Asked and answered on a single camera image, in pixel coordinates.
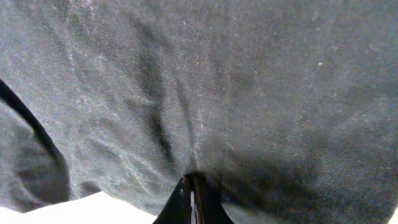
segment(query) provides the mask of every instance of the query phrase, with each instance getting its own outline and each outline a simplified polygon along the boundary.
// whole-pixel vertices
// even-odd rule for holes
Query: white surface
[[[156,216],[149,215],[127,202],[112,198],[103,192],[25,214],[0,208],[0,220],[2,224],[150,224],[155,219]],[[398,209],[389,224],[398,224]]]

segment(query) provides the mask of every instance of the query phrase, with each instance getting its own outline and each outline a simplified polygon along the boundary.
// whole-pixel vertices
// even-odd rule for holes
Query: black cloth
[[[0,1],[0,206],[158,215],[203,172],[235,223],[385,223],[397,1]]]

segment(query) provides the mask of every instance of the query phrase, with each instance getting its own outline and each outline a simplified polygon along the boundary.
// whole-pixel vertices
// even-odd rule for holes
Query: garment
[[[398,206],[397,1],[0,1],[0,206],[159,214],[200,171],[235,223]]]

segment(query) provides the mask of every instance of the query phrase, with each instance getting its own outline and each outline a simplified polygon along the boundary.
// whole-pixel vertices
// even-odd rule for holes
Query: dark gray fabric
[[[0,1],[0,205],[151,214],[202,171],[236,223],[385,223],[397,1]]]

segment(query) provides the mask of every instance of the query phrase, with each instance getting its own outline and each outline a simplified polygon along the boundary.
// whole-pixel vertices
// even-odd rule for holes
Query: fabric
[[[388,222],[397,3],[0,1],[0,206],[200,171],[235,223]]]

